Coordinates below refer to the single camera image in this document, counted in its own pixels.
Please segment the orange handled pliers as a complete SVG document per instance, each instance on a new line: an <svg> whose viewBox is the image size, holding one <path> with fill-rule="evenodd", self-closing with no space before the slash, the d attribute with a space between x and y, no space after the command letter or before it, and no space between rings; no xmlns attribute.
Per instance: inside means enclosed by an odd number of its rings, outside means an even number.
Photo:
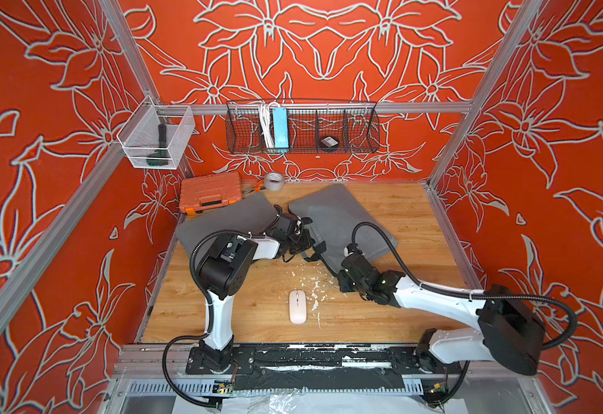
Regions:
<svg viewBox="0 0 603 414"><path fill-rule="evenodd" d="M243 191L243 194L244 195L248 195L248 194L251 194L251 193L259 193L263 189L264 189L264 181L260 180L260 181L256 182L254 185L246 188Z"/></svg>

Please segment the light blue box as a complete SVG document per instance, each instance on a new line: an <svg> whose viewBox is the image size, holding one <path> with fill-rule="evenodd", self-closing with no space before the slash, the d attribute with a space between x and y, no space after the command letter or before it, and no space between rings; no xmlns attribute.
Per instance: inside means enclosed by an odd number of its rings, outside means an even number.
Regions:
<svg viewBox="0 0 603 414"><path fill-rule="evenodd" d="M288 111L284 107L272 109L275 149L285 153L289 150Z"/></svg>

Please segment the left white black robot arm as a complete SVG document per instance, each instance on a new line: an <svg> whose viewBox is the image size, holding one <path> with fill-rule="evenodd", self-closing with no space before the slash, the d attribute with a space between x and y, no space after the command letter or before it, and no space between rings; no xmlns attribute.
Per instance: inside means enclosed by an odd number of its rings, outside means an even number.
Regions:
<svg viewBox="0 0 603 414"><path fill-rule="evenodd" d="M230 367L236 367L237 363L232 360L233 302L251 265L259 260L279 259L286 254L296 256L315 244L309 229L313 219L285 212L279 205L275 209L275 220L260 232L221 229L204 236L192 249L189 271L205 299L205 330L198 336L175 337L166 344L162 356L165 381L177 397L191 405L219 409L223 400L198 400L175 384L168 372L168 353L173 345L196 341L198 346L189 353L189 359L200 362L202 367L213 372L223 373Z"/></svg>

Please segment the grey laptop bag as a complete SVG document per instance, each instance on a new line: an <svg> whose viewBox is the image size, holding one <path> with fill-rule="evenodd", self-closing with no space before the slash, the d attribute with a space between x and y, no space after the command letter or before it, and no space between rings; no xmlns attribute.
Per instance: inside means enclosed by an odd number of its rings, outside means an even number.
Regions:
<svg viewBox="0 0 603 414"><path fill-rule="evenodd" d="M304 226L312 252L305 259L322 262L334 277L339 275L341 262L346 258L344 250L351 244L353 229L363 222L383 228L341 184L294 200L289 204L289 212L311 220Z"/></svg>
<svg viewBox="0 0 603 414"><path fill-rule="evenodd" d="M195 246L219 230L262 233L277 218L277 210L263 194L256 194L234 205L221 207L187 220L175 230L175 236L190 257Z"/></svg>

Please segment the clear tape roll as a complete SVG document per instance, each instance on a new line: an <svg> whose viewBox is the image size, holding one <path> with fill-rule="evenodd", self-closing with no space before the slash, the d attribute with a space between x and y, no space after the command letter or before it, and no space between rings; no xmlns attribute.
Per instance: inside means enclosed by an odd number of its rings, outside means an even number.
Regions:
<svg viewBox="0 0 603 414"><path fill-rule="evenodd" d="M263 187L268 191L280 191L284 188L285 177L278 172L269 172L263 178Z"/></svg>

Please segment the orange tool case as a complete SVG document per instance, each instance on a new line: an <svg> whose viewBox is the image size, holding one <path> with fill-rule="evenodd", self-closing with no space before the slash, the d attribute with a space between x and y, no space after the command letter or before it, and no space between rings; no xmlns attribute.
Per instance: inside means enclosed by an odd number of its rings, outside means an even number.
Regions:
<svg viewBox="0 0 603 414"><path fill-rule="evenodd" d="M195 215L205 210L233 205L242 200L238 172L222 172L184 179L181 182L179 210Z"/></svg>

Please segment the clear plastic wall bin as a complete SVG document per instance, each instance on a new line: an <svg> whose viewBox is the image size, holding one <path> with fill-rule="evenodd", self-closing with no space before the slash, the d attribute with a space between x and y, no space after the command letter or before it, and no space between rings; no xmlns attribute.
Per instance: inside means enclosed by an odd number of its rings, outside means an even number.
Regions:
<svg viewBox="0 0 603 414"><path fill-rule="evenodd" d="M146 159L158 148L158 125L167 125L168 165L150 167ZM194 112L188 105L158 105L146 97L118 132L118 141L132 167L175 170L195 131Z"/></svg>

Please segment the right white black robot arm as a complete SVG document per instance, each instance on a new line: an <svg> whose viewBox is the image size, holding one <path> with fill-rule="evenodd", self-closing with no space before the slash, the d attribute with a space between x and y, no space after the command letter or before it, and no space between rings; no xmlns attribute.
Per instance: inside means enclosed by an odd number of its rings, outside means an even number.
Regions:
<svg viewBox="0 0 603 414"><path fill-rule="evenodd" d="M385 272L375 268L358 246L358 231L370 228L379 234L400 265ZM513 293L505 286L489 290L458 289L416 278L392 241L377 225L361 222L344 242L340 276L366 301L396 308L429 312L463 324L462 329L428 329L418 342L415 355L424 370L457 362L496 362L524 376L538 372L541 353L566 343L575 334L577 314L570 305L534 294ZM538 303L565 313L565 328L554 338L546 337L546 324L530 308Z"/></svg>

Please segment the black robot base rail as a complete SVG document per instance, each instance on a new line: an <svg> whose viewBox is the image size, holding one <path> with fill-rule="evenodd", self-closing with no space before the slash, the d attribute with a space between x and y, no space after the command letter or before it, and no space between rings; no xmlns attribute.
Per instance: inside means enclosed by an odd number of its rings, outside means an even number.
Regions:
<svg viewBox="0 0 603 414"><path fill-rule="evenodd" d="M249 343L233 347L220 371L197 348L185 373L217 374L237 396L265 393L390 393L422 395L461 367L418 354L414 345Z"/></svg>

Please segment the dark green flashlight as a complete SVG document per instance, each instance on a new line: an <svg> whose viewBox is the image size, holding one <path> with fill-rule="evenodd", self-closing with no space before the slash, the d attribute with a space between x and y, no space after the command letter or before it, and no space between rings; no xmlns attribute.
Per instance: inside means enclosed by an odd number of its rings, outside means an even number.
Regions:
<svg viewBox="0 0 603 414"><path fill-rule="evenodd" d="M163 167L168 165L168 150L167 150L167 125L158 125L158 148L147 159L147 165L150 167Z"/></svg>

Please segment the pink computer mouse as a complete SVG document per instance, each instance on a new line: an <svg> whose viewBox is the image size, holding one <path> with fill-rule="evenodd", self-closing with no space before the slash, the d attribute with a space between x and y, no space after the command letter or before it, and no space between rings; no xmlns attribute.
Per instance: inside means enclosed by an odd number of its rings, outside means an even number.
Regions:
<svg viewBox="0 0 603 414"><path fill-rule="evenodd" d="M307 297L302 290L293 290L289 293L289 320L294 325L301 325L307 321Z"/></svg>

